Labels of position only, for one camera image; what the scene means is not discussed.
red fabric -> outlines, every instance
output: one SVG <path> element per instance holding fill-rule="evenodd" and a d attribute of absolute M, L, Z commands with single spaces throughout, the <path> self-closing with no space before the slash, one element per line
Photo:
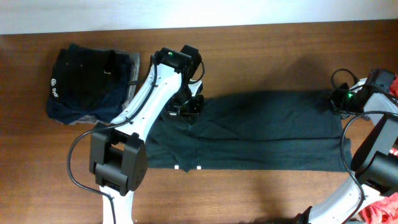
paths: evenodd
<path fill-rule="evenodd" d="M 393 94 L 394 96 L 398 96 L 398 76 L 396 74 L 396 79 L 392 82 L 392 85 L 390 86 L 390 91 L 391 94 Z"/>
<path fill-rule="evenodd" d="M 393 224 L 398 220 L 398 193 L 374 202 L 359 212 L 369 224 Z"/>

red cloth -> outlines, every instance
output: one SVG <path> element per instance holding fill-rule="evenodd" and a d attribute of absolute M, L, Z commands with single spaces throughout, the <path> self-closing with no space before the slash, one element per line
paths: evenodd
<path fill-rule="evenodd" d="M 359 212 L 369 224 L 393 224 L 398 220 L 398 193 L 374 202 Z"/>
<path fill-rule="evenodd" d="M 394 96 L 398 97 L 398 76 L 396 74 L 396 79 L 392 82 L 392 85 L 390 86 L 390 91 L 391 94 Z"/>

white background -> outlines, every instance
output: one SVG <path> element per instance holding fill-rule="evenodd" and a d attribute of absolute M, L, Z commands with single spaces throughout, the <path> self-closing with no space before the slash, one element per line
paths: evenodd
<path fill-rule="evenodd" d="M 0 0 L 0 34 L 398 18 L 398 0 Z"/>

black cloth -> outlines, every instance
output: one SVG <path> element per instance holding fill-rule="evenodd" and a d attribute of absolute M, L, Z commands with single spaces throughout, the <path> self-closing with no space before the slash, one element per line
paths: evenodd
<path fill-rule="evenodd" d="M 146 141 L 149 167 L 344 172 L 340 117 L 329 91 L 263 91 L 210 98 L 193 125 L 164 114 Z M 351 158 L 350 141 L 345 155 Z"/>
<path fill-rule="evenodd" d="M 62 49 L 52 70 L 46 112 L 69 124 L 85 115 L 110 122 L 126 100 L 131 65 L 127 54 L 71 44 Z"/>

table surface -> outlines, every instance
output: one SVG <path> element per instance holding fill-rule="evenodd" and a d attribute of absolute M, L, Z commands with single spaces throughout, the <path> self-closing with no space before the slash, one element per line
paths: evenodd
<path fill-rule="evenodd" d="M 330 75 L 349 68 L 364 78 L 372 68 L 397 71 L 398 21 L 331 22 L 194 29 L 117 30 L 0 36 L 0 223 L 101 223 L 102 198 L 73 185 L 66 156 L 89 124 L 64 126 L 44 111 L 52 65 L 70 43 L 149 56 L 162 47 L 200 50 L 206 97 L 254 90 L 331 88 Z M 339 81 L 352 82 L 340 75 Z M 372 128 L 349 130 L 352 150 Z M 91 187 L 89 138 L 72 161 Z M 281 170 L 149 169 L 135 192 L 138 223 L 249 223 L 293 217 L 324 200 L 348 175 Z"/>

